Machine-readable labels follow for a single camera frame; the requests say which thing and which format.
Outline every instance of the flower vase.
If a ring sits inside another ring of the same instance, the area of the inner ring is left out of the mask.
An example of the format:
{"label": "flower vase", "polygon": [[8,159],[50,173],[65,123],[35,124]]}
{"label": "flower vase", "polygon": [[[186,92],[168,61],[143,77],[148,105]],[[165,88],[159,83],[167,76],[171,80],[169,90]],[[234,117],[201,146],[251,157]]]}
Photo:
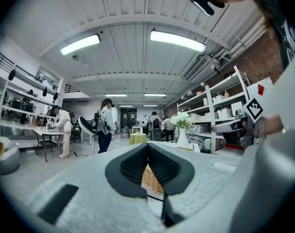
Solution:
{"label": "flower vase", "polygon": [[186,129],[181,129],[179,128],[180,130],[180,136],[178,138],[178,141],[177,141],[177,146],[178,147],[181,147],[181,148],[187,148],[188,149],[188,139],[186,137],[186,133],[185,133],[185,130]]}

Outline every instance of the gray cushion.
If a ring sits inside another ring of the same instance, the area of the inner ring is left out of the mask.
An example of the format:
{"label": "gray cushion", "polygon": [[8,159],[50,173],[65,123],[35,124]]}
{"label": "gray cushion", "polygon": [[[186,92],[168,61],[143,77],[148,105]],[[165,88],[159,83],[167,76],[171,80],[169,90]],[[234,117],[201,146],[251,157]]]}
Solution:
{"label": "gray cushion", "polygon": [[15,171],[20,166],[20,151],[17,147],[0,156],[0,174]]}

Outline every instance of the dark pants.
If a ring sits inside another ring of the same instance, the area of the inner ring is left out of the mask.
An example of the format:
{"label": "dark pants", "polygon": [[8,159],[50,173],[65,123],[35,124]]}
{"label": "dark pants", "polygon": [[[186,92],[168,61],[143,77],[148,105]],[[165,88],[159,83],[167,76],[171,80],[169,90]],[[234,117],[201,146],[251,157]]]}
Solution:
{"label": "dark pants", "polygon": [[169,135],[171,136],[171,141],[173,141],[174,130],[166,130],[166,142],[169,141]]}
{"label": "dark pants", "polygon": [[99,146],[100,146],[100,151],[98,153],[104,153],[108,149],[108,146],[112,139],[112,134],[108,133],[107,135],[105,135],[103,131],[99,131],[98,136],[99,136]]}

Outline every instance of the white table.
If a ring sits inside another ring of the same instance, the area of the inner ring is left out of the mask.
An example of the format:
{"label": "white table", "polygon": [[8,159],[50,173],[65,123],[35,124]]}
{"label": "white table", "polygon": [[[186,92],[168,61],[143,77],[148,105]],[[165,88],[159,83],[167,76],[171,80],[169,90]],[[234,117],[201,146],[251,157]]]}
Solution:
{"label": "white table", "polygon": [[141,128],[142,128],[141,126],[134,126],[134,127],[132,127],[132,133],[134,133],[134,132],[133,132],[134,129],[141,130]]}
{"label": "white table", "polygon": [[[164,145],[168,145],[170,147],[174,147],[177,148],[177,143],[172,143],[172,142],[156,142],[156,141],[149,141],[148,143],[160,143],[160,144],[164,144]],[[200,149],[197,143],[189,143],[188,145],[189,149],[193,149],[194,152],[196,153],[200,153]]]}
{"label": "white table", "polygon": [[[63,132],[59,131],[58,129],[46,131],[45,128],[41,128],[41,129],[36,128],[36,129],[33,129],[33,131],[36,133],[38,147],[39,147],[39,145],[42,145],[45,149],[46,162],[47,162],[47,146],[50,146],[51,152],[52,152],[52,147],[57,146],[62,154],[62,151],[59,146],[59,139],[60,139],[60,135],[64,135]],[[59,136],[57,143],[52,141],[52,136]]]}

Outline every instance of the white jacket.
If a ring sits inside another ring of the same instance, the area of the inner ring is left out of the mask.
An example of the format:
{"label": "white jacket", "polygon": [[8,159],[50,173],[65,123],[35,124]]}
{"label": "white jacket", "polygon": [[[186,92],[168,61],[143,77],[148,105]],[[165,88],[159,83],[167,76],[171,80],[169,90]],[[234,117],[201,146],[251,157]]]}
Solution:
{"label": "white jacket", "polygon": [[106,127],[104,128],[104,124],[106,122],[107,125],[110,127],[110,132],[114,134],[116,130],[116,124],[113,122],[112,111],[109,110],[107,107],[103,107],[99,116],[100,118],[99,118],[99,126],[97,129],[97,132],[103,131],[104,134],[109,133],[108,129]]}
{"label": "white jacket", "polygon": [[54,124],[56,128],[58,128],[61,132],[69,133],[71,131],[69,113],[65,110],[60,110],[58,118],[59,121]]}

